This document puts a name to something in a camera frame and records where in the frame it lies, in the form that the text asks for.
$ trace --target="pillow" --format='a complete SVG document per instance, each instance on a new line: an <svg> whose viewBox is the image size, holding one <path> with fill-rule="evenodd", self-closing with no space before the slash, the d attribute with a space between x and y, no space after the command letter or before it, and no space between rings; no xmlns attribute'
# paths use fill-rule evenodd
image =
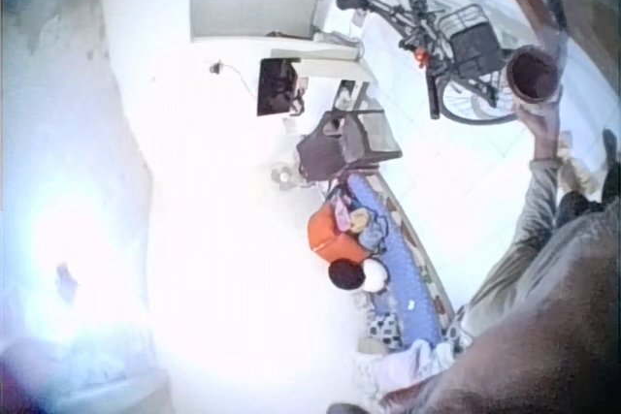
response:
<svg viewBox="0 0 621 414"><path fill-rule="evenodd" d="M397 314L385 312L376 315L368 323L368 333L369 338L381 341L391 351L397 351L403 347Z"/></svg>
<svg viewBox="0 0 621 414"><path fill-rule="evenodd" d="M388 271L379 260L364 260L362 262L362 271L365 274L365 281L362 284L364 291L367 293L378 293L386 287Z"/></svg>

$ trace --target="chair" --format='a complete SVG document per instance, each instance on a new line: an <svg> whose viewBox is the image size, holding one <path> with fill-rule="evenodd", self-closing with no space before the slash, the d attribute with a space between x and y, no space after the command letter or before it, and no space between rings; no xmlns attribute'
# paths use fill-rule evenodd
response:
<svg viewBox="0 0 621 414"><path fill-rule="evenodd" d="M297 150L308 181L376 171L381 162L403 155L383 110L327 111Z"/></svg>

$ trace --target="wall stain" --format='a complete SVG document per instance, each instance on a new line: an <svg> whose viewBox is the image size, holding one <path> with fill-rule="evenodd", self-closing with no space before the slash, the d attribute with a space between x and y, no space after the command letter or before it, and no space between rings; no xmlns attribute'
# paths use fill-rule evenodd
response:
<svg viewBox="0 0 621 414"><path fill-rule="evenodd" d="M2 10L14 19L19 33L27 38L28 51L34 54L39 48L41 31L46 24L55 18L60 20L63 14L81 8L84 3L89 5L92 12L99 0L2 0Z"/></svg>

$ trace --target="cable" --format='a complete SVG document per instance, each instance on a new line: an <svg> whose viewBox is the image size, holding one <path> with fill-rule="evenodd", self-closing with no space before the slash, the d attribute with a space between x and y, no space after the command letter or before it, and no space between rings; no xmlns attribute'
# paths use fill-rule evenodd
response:
<svg viewBox="0 0 621 414"><path fill-rule="evenodd" d="M215 62L213 65L211 65L210 67L210 73L214 73L216 75L220 74L220 71L222 69L222 67L227 67L230 68L231 70L233 70L235 73L237 73L238 77L240 77L240 80L242 80L242 83L244 84L245 90L248 92L248 94L250 95L250 97L252 99L254 99L254 102L257 102L257 97L254 95L254 93L250 90L250 86L248 86L247 82L245 82L244 77L242 76L242 73L240 73L240 71L235 68L232 65L228 65L226 63L223 63L221 60L218 60L217 62Z"/></svg>

